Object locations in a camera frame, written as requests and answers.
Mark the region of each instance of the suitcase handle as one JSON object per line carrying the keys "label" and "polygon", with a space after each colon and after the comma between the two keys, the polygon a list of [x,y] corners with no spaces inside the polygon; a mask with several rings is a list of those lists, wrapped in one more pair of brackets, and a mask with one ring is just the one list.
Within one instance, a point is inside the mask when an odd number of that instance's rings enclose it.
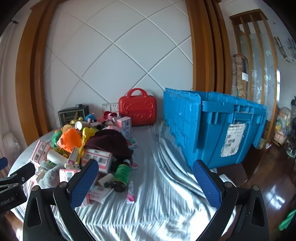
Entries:
{"label": "suitcase handle", "polygon": [[134,88],[134,89],[131,89],[131,90],[128,92],[127,97],[132,97],[131,94],[132,94],[134,91],[136,91],[136,90],[141,91],[144,97],[148,97],[147,92],[146,92],[145,90],[143,90],[143,89],[140,89],[140,88]]}

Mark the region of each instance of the green bottle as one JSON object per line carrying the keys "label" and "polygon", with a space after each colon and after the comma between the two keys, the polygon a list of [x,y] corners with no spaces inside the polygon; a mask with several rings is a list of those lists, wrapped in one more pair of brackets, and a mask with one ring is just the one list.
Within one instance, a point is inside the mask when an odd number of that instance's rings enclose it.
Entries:
{"label": "green bottle", "polygon": [[128,177],[131,172],[130,160],[125,159],[123,164],[119,165],[114,175],[112,187],[116,192],[124,192],[128,185]]}

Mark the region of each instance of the curtain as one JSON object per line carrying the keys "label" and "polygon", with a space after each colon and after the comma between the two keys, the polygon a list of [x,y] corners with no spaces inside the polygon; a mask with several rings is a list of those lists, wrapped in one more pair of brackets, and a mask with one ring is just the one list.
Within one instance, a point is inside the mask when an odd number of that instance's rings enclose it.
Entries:
{"label": "curtain", "polygon": [[16,24],[16,22],[11,21],[0,37],[0,158],[5,156],[8,159],[8,166],[0,171],[0,178],[7,177],[8,172],[15,161],[10,155],[10,152],[7,150],[7,145],[3,141],[3,138],[5,138],[8,134],[12,135],[9,133],[9,126],[6,117],[3,83],[5,81],[5,59],[8,58],[8,49],[13,38]]}

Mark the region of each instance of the bed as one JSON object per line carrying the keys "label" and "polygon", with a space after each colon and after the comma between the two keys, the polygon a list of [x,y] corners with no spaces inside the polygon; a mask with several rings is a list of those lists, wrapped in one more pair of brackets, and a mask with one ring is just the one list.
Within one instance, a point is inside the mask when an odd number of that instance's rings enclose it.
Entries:
{"label": "bed", "polygon": [[[50,142],[52,134],[40,139]],[[135,203],[126,203],[126,192],[112,192],[104,204],[76,208],[78,216],[96,240],[196,240],[216,209],[207,202],[169,128],[163,122],[133,127],[133,136],[139,144],[134,149],[139,168],[130,175]],[[25,165],[37,141],[19,156],[10,173]],[[225,175],[220,178],[230,181]],[[27,197],[33,186],[32,181],[24,184]],[[26,205],[12,210],[21,221]],[[53,212],[63,236],[71,240],[56,207]],[[234,216],[235,210],[225,231]]]}

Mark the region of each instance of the wall socket panel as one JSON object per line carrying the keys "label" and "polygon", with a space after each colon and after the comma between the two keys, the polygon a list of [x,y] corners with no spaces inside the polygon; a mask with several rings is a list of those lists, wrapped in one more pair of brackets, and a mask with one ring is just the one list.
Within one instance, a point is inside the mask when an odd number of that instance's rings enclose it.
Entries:
{"label": "wall socket panel", "polygon": [[112,111],[112,112],[119,112],[118,103],[105,103],[102,104],[103,112],[105,111]]}

